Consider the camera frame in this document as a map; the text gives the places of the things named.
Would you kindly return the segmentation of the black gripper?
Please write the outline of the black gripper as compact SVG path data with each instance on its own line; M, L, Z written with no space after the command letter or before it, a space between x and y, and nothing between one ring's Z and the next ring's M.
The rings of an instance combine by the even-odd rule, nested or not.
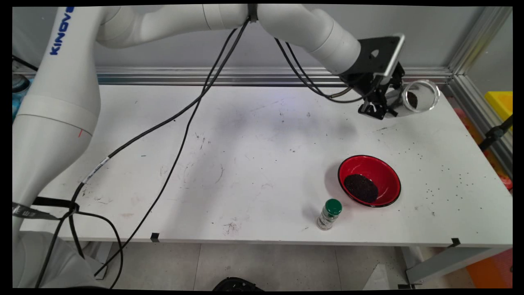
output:
M352 90L359 98L339 101L339 103L352 103L364 100L359 107L359 114L373 119L383 120L385 118L395 118L398 116L398 94L401 92L404 81L405 70L401 62L397 62L395 69L387 79L383 75L374 73L349 73L344 72L339 78Z

